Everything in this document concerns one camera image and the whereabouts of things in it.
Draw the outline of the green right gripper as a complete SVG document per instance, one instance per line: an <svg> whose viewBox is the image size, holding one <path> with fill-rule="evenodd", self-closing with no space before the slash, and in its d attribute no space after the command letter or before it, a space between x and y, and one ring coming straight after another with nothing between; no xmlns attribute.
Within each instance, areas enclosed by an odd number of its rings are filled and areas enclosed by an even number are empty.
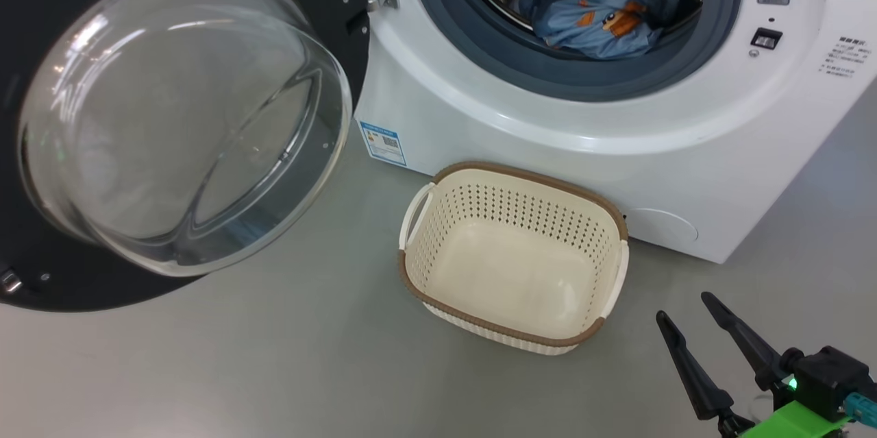
<svg viewBox="0 0 877 438"><path fill-rule="evenodd" d="M746 362L754 370L754 379L758 388L761 391L775 391L786 387L789 373L780 368L778 352L718 300L716 295L702 292L701 301L715 323L732 336ZM715 385L693 357L688 349L687 340L671 317L664 311L658 311L656 323L695 416L699 420L726 419L731 416L734 404L732 397ZM773 402L757 400L754 403L754 417L757 418L757 422L753 428L743 432L743 436L842 437L847 423L857 419L857 402L848 402L841 407L841 410L839 419L826 420L798 401L792 401L774 410Z"/></svg>

